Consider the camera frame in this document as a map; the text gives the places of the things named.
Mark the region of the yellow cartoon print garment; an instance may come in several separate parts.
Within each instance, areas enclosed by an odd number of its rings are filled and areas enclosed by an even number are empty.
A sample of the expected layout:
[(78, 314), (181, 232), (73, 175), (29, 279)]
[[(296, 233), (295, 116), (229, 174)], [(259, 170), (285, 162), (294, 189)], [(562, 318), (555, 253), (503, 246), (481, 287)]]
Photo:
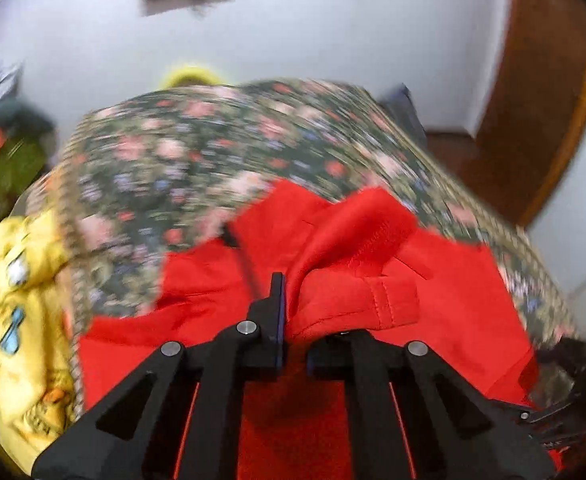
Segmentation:
[(54, 212), (0, 222), (0, 444), (24, 472), (74, 420)]

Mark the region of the floral bedspread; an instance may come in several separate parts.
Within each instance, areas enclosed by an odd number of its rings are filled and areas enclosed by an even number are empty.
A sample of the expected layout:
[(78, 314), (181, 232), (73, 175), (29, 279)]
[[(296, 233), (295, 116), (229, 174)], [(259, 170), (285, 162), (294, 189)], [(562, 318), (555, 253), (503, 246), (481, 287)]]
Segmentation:
[[(56, 213), (72, 257), (59, 288), (71, 323), (74, 419), (89, 408), (80, 336), (92, 321), (150, 312), (167, 256), (217, 235), (282, 180), (333, 203), (384, 188), (422, 229), (488, 247), (535, 348), (574, 332), (528, 240), (438, 167), (365, 90), (312, 80), (174, 88), (87, 115), (60, 164), (26, 196), (29, 211)], [(536, 366), (523, 404), (564, 400), (568, 375)]]

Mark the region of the dark blue item beside bed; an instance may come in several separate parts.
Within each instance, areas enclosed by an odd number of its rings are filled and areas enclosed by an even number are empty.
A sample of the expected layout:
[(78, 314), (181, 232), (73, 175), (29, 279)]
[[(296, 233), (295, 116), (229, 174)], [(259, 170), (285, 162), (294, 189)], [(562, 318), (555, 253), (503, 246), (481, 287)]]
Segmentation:
[(419, 145), (420, 148), (427, 148), (427, 134), (412, 102), (410, 90), (405, 84), (400, 84), (392, 90), (387, 91), (378, 103), (389, 118)]

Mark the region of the yellow round object behind bed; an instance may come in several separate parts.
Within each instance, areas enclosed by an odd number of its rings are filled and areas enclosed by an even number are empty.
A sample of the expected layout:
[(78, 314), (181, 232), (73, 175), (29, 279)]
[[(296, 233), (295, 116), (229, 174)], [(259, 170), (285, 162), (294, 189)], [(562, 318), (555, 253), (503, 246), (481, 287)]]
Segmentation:
[(159, 88), (167, 90), (190, 86), (220, 86), (221, 84), (226, 84), (226, 81), (207, 67), (179, 65), (167, 72)]

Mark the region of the brown wooden door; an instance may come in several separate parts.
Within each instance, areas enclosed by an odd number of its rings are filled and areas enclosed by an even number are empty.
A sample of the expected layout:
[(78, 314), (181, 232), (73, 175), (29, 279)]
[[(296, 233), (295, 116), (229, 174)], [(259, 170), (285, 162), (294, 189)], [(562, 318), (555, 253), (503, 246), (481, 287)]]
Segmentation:
[(528, 226), (586, 130), (586, 3), (511, 3), (501, 63), (477, 133), (431, 130), (427, 146), (503, 218)]

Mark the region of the red hooded sweatshirt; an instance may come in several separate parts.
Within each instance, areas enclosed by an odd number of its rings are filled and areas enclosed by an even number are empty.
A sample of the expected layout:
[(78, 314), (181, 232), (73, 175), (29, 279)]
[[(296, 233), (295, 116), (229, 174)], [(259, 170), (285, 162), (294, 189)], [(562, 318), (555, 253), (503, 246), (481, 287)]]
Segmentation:
[(343, 330), (365, 328), (389, 344), (423, 341), (485, 396), (527, 402), (534, 350), (488, 247), (420, 228), (381, 188), (333, 204), (287, 181), (231, 229), (237, 247), (208, 240), (167, 256), (147, 314), (92, 321), (80, 337), (87, 406), (163, 342), (203, 344), (242, 320), (277, 272), (291, 356), (281, 378), (245, 388), (240, 478), (349, 477), (344, 390), (303, 370), (306, 348)]

